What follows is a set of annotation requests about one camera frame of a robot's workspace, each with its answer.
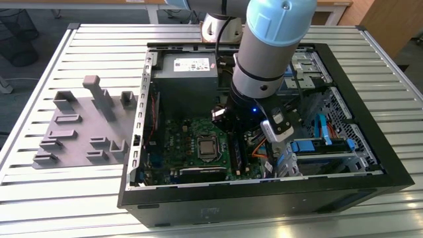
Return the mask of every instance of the aluminum table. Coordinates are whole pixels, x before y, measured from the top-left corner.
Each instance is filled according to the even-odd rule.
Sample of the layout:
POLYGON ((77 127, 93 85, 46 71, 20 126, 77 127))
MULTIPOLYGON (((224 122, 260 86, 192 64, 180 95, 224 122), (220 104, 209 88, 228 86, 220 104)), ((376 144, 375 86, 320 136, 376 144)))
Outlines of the aluminum table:
POLYGON ((89 96, 85 75, 111 96, 139 94, 147 42, 199 42, 197 25, 80 25, 69 29, 0 152, 0 235, 10 237, 421 237, 423 97, 365 31, 312 27, 325 43, 416 185, 336 214, 148 229, 116 208, 123 165, 34 170, 32 158, 60 90, 89 96))

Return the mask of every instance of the motherboard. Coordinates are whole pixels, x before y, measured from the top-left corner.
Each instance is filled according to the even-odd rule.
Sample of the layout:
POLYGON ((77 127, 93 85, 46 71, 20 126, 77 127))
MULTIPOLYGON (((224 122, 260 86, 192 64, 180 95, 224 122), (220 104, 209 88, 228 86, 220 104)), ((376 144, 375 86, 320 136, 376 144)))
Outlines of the motherboard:
MULTIPOLYGON (((227 134, 209 119, 167 120, 163 155, 149 156, 153 185, 189 183, 189 175, 197 182, 200 174, 203 181, 261 178, 260 160, 252 156, 247 157, 243 171, 233 169, 228 144, 227 134)), ((247 146, 244 153, 251 154, 252 150, 247 146)))

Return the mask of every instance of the wire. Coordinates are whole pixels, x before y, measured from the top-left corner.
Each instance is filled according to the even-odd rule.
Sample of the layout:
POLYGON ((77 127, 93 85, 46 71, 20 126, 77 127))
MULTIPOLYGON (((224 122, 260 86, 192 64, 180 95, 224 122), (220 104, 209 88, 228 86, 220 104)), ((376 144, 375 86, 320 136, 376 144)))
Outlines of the wire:
POLYGON ((233 18, 233 17, 229 17, 229 18, 225 20, 225 22, 224 22, 224 24, 223 24, 223 26, 221 26, 221 29, 220 29, 220 31, 219 31, 219 35, 217 35, 217 39, 216 39, 216 47, 215 47, 215 56, 216 56, 216 59, 219 59, 219 44, 220 44, 220 38, 221 38, 221 35, 223 35, 223 32, 224 32, 224 29, 225 29, 225 27, 228 26, 228 24, 229 24, 229 22, 231 22, 232 19, 235 19, 235 18, 233 18))
POLYGON ((257 147, 253 149, 253 151, 252 151, 252 157, 267 158, 265 155, 259 155, 259 154, 256 154, 256 152, 257 152, 257 150, 259 150, 259 148, 260 148, 260 146, 263 145, 264 142, 265 142, 265 138, 261 140, 260 144, 259 144, 257 147))
POLYGON ((191 18, 191 16, 192 16, 192 12, 191 12, 189 16, 184 20, 180 21, 180 24, 184 24, 184 22, 191 18))
POLYGON ((221 71, 225 71, 225 72, 228 72, 231 75, 233 75, 233 73, 232 73, 229 70, 227 70, 227 69, 223 69, 221 71))
POLYGON ((4 80, 20 80, 20 79, 40 80, 38 78, 5 78, 4 80))
POLYGON ((173 15, 168 12, 168 10, 164 10, 164 12, 167 13, 168 17, 167 18, 173 18, 173 15))
POLYGON ((155 112, 155 103, 153 103, 153 98, 152 98, 152 95, 151 95, 151 109, 152 109, 152 129, 151 129, 151 133, 149 133, 149 136, 148 136, 148 140, 147 142, 144 143, 144 147, 145 145, 149 143, 149 140, 151 140, 151 136, 153 134, 153 130, 155 130, 155 126, 156 126, 156 112, 155 112))
POLYGON ((192 11, 192 13, 193 13, 193 16, 196 16, 197 23, 199 23, 199 22, 200 22, 200 20, 199 20, 199 15, 197 15, 196 11, 192 11))
POLYGON ((297 78, 296 78, 296 70, 295 70, 295 68, 293 68, 293 64, 292 64, 292 62, 289 62, 289 67, 291 67, 291 70, 292 70, 293 81, 295 81, 296 88, 297 88, 299 99, 300 99, 300 101, 303 102, 303 99, 304 99, 304 96, 303 96, 303 90, 301 90, 301 87, 300 87, 299 82, 297 82, 297 78))
POLYGON ((332 125, 331 125, 329 123, 325 123, 325 126, 328 127, 328 129, 329 129, 329 131, 331 131, 332 137, 333 137, 333 138, 339 138, 337 135, 336 135, 336 132, 335 132, 335 130, 333 130, 332 125))

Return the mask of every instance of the sticker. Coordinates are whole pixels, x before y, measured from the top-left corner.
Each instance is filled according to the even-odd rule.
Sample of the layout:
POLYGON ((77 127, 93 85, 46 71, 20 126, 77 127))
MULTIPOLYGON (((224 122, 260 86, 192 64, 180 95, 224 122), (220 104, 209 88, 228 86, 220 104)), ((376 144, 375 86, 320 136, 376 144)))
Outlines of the sticker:
POLYGON ((173 61, 173 71, 209 71, 211 64, 208 58, 176 59, 173 61))
POLYGON ((273 166, 271 165, 271 163, 269 163, 268 161, 265 161, 264 167, 267 168, 267 170, 268 170, 269 172, 273 171, 273 166))
POLYGON ((273 116, 273 120, 275 120, 275 123, 279 124, 280 122, 283 122, 283 116, 280 113, 277 113, 275 116, 273 116))

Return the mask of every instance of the black cable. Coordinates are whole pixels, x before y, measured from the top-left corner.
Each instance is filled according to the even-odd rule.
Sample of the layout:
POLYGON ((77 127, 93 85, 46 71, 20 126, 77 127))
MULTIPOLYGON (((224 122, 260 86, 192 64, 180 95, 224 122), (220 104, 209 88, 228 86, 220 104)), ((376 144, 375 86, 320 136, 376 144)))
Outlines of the black cable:
POLYGON ((220 29, 220 31, 219 31, 219 35, 217 35, 217 39, 216 39, 216 47, 215 47, 216 60, 219 59, 219 43, 220 43, 220 38, 221 38, 221 35, 223 35, 223 31, 224 31, 225 27, 228 26, 228 24, 229 24, 229 22, 231 22, 232 19, 235 19, 235 18, 233 18, 233 17, 229 17, 229 18, 225 20, 225 22, 224 22, 224 24, 223 24, 223 27, 221 27, 221 29, 220 29))
POLYGON ((167 13, 168 17, 167 18, 173 18, 173 15, 167 11, 164 10, 164 12, 167 13))
POLYGON ((184 24, 184 22, 191 18, 191 16, 192 16, 192 12, 191 12, 189 16, 184 20, 180 21, 180 24, 184 24))
POLYGON ((295 70, 295 68, 293 68, 292 62, 289 62, 289 67, 291 67, 291 71, 292 71, 292 75, 293 75, 293 81, 295 81, 296 88, 297 88, 299 99, 300 99, 300 101, 303 102, 303 99, 304 99, 303 90, 301 90, 301 87, 300 87, 299 82, 297 82, 296 70, 295 70))
POLYGON ((199 20, 199 16, 197 16, 196 11, 192 11, 192 13, 193 13, 193 16, 196 17, 196 19, 197 19, 197 23, 199 23, 199 22, 200 22, 200 20, 199 20))

